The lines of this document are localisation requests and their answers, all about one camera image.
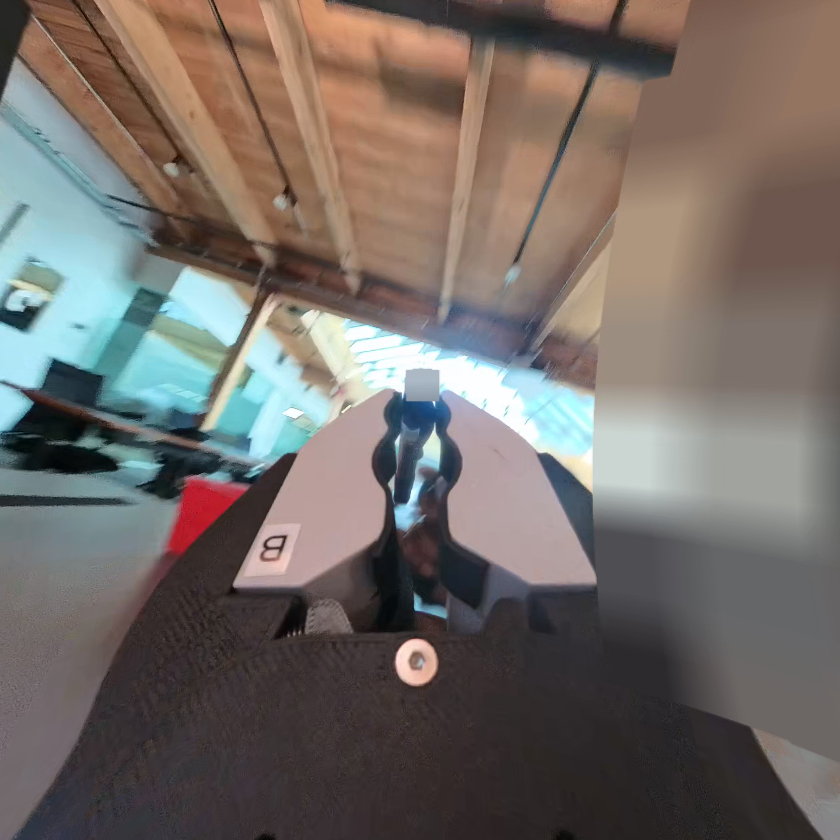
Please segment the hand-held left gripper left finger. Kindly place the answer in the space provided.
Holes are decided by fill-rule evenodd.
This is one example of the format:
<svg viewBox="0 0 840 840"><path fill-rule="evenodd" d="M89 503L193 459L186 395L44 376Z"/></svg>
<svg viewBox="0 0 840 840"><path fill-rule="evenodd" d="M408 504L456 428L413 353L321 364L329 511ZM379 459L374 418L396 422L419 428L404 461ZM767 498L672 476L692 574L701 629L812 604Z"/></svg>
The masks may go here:
<svg viewBox="0 0 840 840"><path fill-rule="evenodd" d="M332 599L357 630L403 630L389 487L402 403L378 392L301 447L234 578L236 595Z"/></svg>

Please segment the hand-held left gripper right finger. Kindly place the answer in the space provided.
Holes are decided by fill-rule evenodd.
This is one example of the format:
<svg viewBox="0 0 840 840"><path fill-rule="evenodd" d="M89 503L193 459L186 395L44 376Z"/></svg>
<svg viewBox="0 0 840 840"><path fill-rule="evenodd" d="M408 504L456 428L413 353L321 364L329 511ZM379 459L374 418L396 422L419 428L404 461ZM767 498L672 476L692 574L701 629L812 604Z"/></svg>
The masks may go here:
<svg viewBox="0 0 840 840"><path fill-rule="evenodd" d="M449 632L476 634L500 601L594 592L592 562L537 450L450 391L438 411L437 569Z"/></svg>

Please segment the blue pen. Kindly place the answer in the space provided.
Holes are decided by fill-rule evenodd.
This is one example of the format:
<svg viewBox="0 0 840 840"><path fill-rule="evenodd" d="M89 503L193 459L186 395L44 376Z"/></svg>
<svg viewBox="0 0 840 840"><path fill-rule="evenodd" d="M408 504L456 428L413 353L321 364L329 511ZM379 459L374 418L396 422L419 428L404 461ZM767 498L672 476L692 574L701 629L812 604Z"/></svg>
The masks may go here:
<svg viewBox="0 0 840 840"><path fill-rule="evenodd" d="M393 485L396 506L403 506L411 499L417 465L423 456L425 444L436 430L437 418L436 402L404 400L402 403Z"/></svg>

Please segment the red plastic bin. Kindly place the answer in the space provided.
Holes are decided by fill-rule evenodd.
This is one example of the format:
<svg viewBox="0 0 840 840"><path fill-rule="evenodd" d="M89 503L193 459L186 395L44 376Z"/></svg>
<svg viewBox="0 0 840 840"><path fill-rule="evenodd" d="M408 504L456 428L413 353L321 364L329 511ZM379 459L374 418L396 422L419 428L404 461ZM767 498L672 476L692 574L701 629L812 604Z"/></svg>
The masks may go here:
<svg viewBox="0 0 840 840"><path fill-rule="evenodd" d="M251 485L243 482L187 477L164 554L168 557L182 555L250 488Z"/></svg>

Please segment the person's left hand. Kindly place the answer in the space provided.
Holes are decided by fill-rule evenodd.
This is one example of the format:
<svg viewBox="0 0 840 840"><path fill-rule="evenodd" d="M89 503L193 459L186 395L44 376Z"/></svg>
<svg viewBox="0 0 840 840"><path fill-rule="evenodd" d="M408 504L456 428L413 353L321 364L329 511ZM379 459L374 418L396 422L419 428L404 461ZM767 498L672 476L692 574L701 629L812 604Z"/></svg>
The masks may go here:
<svg viewBox="0 0 840 840"><path fill-rule="evenodd" d="M423 474L413 521L400 532L403 557L408 565L413 590L426 606L444 607L448 594L439 575L439 526L437 478L433 471Z"/></svg>

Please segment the wooden pillar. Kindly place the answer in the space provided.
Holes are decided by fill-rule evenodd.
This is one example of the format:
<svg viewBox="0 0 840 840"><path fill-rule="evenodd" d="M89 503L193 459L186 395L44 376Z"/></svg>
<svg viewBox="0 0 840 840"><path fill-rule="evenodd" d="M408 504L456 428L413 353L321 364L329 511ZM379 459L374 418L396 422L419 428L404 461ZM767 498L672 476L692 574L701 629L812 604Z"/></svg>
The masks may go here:
<svg viewBox="0 0 840 840"><path fill-rule="evenodd" d="M278 294L268 290L257 292L242 328L234 343L227 349L211 384L205 410L198 425L203 433L209 432L217 425L241 378L250 351L279 303Z"/></svg>

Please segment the wooden office desk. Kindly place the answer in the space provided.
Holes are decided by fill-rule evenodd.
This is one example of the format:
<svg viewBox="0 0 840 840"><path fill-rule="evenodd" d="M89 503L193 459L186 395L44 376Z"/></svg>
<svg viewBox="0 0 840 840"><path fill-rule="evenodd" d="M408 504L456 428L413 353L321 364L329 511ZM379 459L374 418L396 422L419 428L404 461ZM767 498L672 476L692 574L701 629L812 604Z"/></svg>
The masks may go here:
<svg viewBox="0 0 840 840"><path fill-rule="evenodd" d="M225 462L236 463L250 469L264 466L267 463L262 458L252 458L239 452L228 452L205 442L198 442L152 427L125 422L116 415L103 413L94 408L63 400L37 388L26 387L5 380L1 380L1 386L26 397L31 403L48 408L55 413L72 417L87 425L95 425L112 432L130 434L151 445L170 445L180 449L203 452L208 455L218 456Z"/></svg>

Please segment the black office chair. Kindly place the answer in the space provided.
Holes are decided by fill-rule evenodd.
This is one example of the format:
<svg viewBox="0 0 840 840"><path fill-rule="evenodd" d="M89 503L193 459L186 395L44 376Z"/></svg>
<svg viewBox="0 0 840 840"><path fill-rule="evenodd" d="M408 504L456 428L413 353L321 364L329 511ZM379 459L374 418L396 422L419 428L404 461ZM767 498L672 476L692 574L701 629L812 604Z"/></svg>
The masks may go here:
<svg viewBox="0 0 840 840"><path fill-rule="evenodd" d="M69 403L97 408L103 384L103 375L53 359L45 372L40 390Z"/></svg>

